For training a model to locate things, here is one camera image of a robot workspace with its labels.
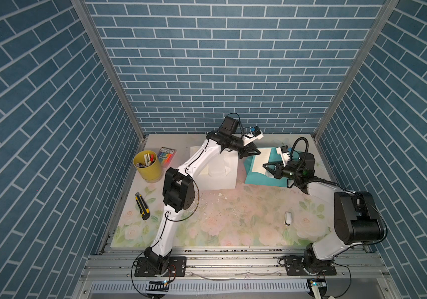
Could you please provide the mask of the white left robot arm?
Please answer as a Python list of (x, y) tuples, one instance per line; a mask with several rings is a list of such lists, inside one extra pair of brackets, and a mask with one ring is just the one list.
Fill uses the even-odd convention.
[(161, 223), (153, 244), (144, 251), (147, 265), (154, 274), (161, 275), (167, 270), (178, 223), (185, 220), (182, 214), (195, 199), (200, 199), (195, 177), (224, 150), (237, 152), (239, 159), (260, 154), (254, 141), (263, 138), (263, 132), (257, 126), (247, 130), (242, 128), (237, 137), (235, 133), (241, 125), (240, 120), (227, 115), (217, 130), (206, 134), (200, 149), (184, 164), (167, 169), (162, 190), (164, 211)]

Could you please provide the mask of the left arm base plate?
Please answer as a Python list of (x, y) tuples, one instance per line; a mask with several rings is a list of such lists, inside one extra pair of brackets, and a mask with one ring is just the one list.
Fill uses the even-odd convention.
[(171, 277), (184, 277), (187, 266), (187, 258), (184, 256), (170, 256), (168, 260), (161, 262), (150, 262), (142, 256), (136, 260), (133, 267), (135, 277), (168, 277), (171, 270)]

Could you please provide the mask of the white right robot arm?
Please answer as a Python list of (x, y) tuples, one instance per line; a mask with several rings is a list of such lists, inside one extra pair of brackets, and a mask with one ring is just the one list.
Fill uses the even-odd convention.
[(330, 262), (350, 248), (375, 245), (388, 233), (373, 196), (366, 191), (350, 191), (339, 184), (319, 178), (314, 171), (314, 155), (301, 152), (289, 161), (264, 163), (263, 168), (276, 179), (287, 179), (287, 187), (296, 187), (312, 197), (333, 204), (333, 229), (307, 246), (304, 263)]

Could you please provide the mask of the small grey stapler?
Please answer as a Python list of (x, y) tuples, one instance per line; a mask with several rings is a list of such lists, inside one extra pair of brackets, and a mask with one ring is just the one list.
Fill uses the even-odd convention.
[(290, 212), (284, 213), (284, 224), (290, 226), (293, 223), (293, 215)]

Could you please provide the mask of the teal paper bag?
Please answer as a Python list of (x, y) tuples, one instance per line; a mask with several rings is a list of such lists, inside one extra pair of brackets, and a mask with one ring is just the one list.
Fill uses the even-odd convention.
[(251, 166), (253, 162), (253, 157), (250, 156), (246, 158), (244, 162), (245, 169), (247, 171), (247, 178), (245, 180), (246, 184), (258, 185), (258, 186), (274, 186), (274, 187), (286, 187), (286, 178), (276, 179), (274, 176), (269, 177), (259, 173), (252, 173)]

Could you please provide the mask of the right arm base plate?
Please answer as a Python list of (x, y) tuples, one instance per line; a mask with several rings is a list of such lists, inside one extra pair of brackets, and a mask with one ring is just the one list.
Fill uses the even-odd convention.
[(288, 276), (335, 276), (336, 268), (331, 261), (306, 259), (300, 255), (287, 255), (279, 263), (285, 267)]

